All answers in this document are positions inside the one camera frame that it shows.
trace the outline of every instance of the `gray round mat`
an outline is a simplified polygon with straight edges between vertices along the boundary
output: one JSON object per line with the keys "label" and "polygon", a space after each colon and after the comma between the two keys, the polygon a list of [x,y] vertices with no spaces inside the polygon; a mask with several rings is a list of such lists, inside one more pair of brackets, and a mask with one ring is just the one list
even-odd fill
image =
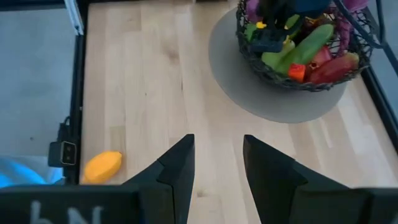
{"label": "gray round mat", "polygon": [[237,105],[271,121],[299,123],[317,119],[337,104],[345,83],[330,91],[311,93],[261,82],[239,52],[235,13],[235,9],[229,11],[215,25],[210,36],[209,59],[216,81]]}

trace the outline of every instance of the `wooden table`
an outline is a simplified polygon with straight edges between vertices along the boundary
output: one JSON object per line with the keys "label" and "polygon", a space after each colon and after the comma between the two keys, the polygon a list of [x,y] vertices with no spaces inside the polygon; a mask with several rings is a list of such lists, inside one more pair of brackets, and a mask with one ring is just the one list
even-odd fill
{"label": "wooden table", "polygon": [[350,187],[398,186],[398,159],[362,80],[320,119],[280,124],[234,104],[215,82],[208,39],[235,2],[90,4],[82,167],[118,150],[120,184],[187,133],[196,138],[189,223],[259,223],[243,135]]}

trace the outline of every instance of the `cucumber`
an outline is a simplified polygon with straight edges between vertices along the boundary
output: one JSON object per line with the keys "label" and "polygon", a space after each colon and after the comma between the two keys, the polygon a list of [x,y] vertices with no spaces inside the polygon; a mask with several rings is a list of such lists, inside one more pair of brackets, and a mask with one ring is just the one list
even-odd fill
{"label": "cucumber", "polygon": [[279,62],[282,60],[282,58],[287,55],[291,50],[293,50],[295,47],[295,44],[292,40],[288,40],[286,44],[284,44],[283,49],[278,52],[278,53],[272,53],[272,52],[264,52],[261,55],[261,60],[264,62],[266,65],[270,66],[272,69],[275,70],[275,68],[278,66]]}
{"label": "cucumber", "polygon": [[[294,26],[294,24],[298,21],[299,18],[300,16],[297,14],[290,17],[286,22],[287,28],[291,28],[292,26]],[[290,35],[289,39],[292,40],[298,34],[298,32],[300,32],[300,28],[294,31],[294,33]]]}
{"label": "cucumber", "polygon": [[306,65],[315,57],[319,50],[333,35],[333,25],[325,24],[317,27],[296,48],[291,50],[278,64],[276,71],[287,74],[291,64]]}

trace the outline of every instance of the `black wire basket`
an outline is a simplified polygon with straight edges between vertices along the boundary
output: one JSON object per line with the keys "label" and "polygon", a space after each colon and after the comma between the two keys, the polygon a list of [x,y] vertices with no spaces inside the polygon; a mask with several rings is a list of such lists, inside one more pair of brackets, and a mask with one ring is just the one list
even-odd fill
{"label": "black wire basket", "polygon": [[[275,86],[279,86],[281,88],[287,88],[291,90],[330,90],[335,85],[347,82],[357,77],[357,75],[359,75],[364,68],[369,66],[369,59],[372,54],[373,48],[362,38],[362,36],[358,32],[356,32],[354,29],[351,29],[349,44],[344,50],[358,54],[359,66],[357,70],[353,70],[345,74],[345,76],[341,80],[334,83],[299,83],[291,78],[281,78],[285,77],[285,75],[274,71],[270,66],[266,65],[261,60],[261,55],[256,52],[250,51],[250,42],[244,35],[246,25],[249,23],[246,16],[246,1],[247,0],[239,0],[238,3],[238,10],[236,11],[236,35],[238,36],[239,51],[242,53],[246,61],[248,61],[254,74],[256,74],[260,78],[260,80]],[[331,5],[328,8],[328,15],[331,21],[344,20],[344,22],[348,22],[335,6]],[[368,32],[369,35],[374,33],[374,29],[371,26],[370,21],[366,18],[365,13],[363,13],[362,11],[356,11],[352,13],[352,15],[358,21],[361,27],[363,27],[364,30]],[[332,58],[336,58],[339,56],[339,52],[341,52],[339,51],[339,49],[342,41],[344,40],[340,37],[339,33],[335,29],[333,37],[327,43],[327,46],[329,47],[332,54]]]}

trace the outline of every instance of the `orange pepper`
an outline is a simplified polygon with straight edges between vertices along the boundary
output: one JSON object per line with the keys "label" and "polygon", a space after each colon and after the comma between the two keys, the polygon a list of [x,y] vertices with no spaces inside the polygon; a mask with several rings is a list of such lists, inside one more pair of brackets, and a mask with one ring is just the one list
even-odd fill
{"label": "orange pepper", "polygon": [[289,77],[291,79],[297,80],[298,82],[301,83],[304,81],[305,65],[299,65],[299,64],[293,63],[290,66],[287,74],[289,75]]}

